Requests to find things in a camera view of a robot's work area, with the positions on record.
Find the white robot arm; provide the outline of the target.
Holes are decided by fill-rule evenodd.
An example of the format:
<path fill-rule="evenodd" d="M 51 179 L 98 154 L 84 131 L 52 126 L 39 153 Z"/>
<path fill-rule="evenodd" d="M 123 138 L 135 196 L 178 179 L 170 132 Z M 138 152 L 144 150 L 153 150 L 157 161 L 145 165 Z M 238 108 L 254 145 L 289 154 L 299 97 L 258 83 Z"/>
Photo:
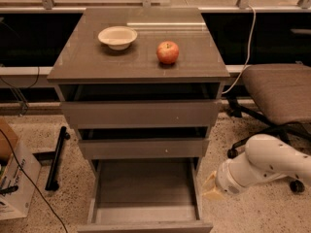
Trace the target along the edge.
<path fill-rule="evenodd" d="M 311 156 L 280 139 L 257 134 L 238 156 L 224 161 L 205 180 L 202 196 L 210 200 L 239 195 L 250 186 L 290 177 L 311 185 Z"/>

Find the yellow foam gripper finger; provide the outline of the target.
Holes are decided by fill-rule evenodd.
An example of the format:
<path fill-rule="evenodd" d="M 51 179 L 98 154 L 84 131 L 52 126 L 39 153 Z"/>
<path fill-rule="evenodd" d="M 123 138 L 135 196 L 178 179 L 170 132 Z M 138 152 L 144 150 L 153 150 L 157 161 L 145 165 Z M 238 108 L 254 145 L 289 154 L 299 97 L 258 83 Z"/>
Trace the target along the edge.
<path fill-rule="evenodd" d="M 203 196 L 208 200 L 223 200 L 225 198 L 224 195 L 217 189 L 212 189 L 207 192 L 204 192 Z"/>
<path fill-rule="evenodd" d="M 210 190 L 213 189 L 215 187 L 215 180 L 216 180 L 216 175 L 217 172 L 213 171 L 208 178 L 205 180 L 205 182 L 203 183 L 203 188 L 205 190 Z"/>

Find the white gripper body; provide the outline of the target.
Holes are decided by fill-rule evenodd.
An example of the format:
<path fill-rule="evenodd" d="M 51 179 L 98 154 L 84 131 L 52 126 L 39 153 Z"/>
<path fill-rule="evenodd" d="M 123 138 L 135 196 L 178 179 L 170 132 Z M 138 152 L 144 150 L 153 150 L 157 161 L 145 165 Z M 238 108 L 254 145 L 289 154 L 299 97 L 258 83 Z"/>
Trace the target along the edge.
<path fill-rule="evenodd" d="M 218 170 L 217 188 L 227 195 L 238 195 L 247 190 L 247 164 L 245 162 L 226 160 Z"/>

